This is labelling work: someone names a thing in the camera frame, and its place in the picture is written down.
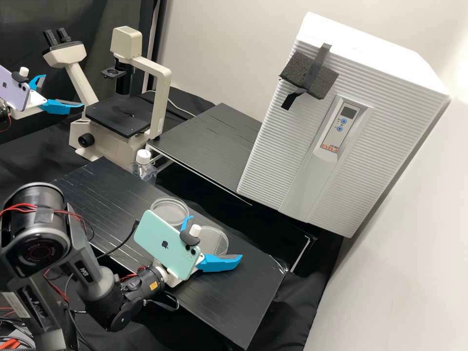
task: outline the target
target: white bottle cap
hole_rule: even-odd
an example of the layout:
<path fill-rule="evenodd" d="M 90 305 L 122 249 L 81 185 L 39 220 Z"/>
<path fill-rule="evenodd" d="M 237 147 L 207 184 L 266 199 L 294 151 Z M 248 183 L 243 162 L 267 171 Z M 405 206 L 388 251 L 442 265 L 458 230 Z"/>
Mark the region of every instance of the white bottle cap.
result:
<path fill-rule="evenodd" d="M 190 228 L 190 235 L 191 236 L 194 236 L 194 237 L 198 237 L 198 235 L 200 234 L 201 232 L 201 227 L 198 225 L 198 224 L 194 224 L 191 228 Z"/>
<path fill-rule="evenodd" d="M 136 159 L 135 161 L 142 165 L 147 165 L 150 163 L 151 160 L 151 151 L 140 149 L 136 152 Z"/>
<path fill-rule="evenodd" d="M 19 69 L 19 75 L 20 75 L 20 76 L 27 78 L 27 77 L 28 77 L 28 74 L 29 74 L 29 68 L 27 68 L 27 67 L 21 67 L 21 68 Z"/>

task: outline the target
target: mint green iphone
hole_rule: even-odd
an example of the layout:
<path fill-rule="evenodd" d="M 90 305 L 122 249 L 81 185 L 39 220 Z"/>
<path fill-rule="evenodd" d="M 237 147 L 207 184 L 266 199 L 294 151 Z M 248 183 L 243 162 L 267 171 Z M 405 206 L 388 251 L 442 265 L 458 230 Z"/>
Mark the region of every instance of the mint green iphone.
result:
<path fill-rule="evenodd" d="M 135 242 L 173 271 L 182 280 L 187 280 L 200 256 L 200 248 L 192 246 L 188 250 L 179 237 L 179 231 L 146 210 L 135 231 Z"/>

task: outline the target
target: incubator control panel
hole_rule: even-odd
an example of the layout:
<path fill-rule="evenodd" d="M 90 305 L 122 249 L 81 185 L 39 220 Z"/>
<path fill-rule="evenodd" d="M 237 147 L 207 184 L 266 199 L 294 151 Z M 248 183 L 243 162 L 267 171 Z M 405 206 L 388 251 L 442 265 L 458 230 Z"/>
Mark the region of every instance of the incubator control panel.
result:
<path fill-rule="evenodd" d="M 360 107 L 343 102 L 338 113 L 331 118 L 332 123 L 330 129 L 327 135 L 325 135 L 320 147 L 336 154 L 360 112 Z"/>

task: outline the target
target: petri dish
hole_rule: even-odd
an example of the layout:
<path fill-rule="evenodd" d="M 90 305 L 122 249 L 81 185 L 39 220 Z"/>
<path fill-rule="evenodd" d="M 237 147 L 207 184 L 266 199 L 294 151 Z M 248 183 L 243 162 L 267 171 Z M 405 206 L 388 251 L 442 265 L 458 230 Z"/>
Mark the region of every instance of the petri dish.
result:
<path fill-rule="evenodd" d="M 185 202 L 175 197 L 160 197 L 151 204 L 150 210 L 173 227 L 178 227 L 189 213 Z"/>
<path fill-rule="evenodd" d="M 227 253 L 229 240 L 222 230 L 211 226 L 202 226 L 198 237 L 200 238 L 198 246 L 204 254 L 223 255 Z"/>

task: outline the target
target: plastic bottle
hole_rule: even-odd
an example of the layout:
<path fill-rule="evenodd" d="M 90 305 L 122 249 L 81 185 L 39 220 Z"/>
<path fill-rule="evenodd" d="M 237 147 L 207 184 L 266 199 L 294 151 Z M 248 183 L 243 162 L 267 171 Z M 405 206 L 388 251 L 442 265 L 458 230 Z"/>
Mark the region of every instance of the plastic bottle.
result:
<path fill-rule="evenodd" d="M 129 165 L 128 170 L 152 185 L 156 182 L 157 168 L 150 164 L 151 152 L 140 149 L 136 153 L 135 162 Z"/>

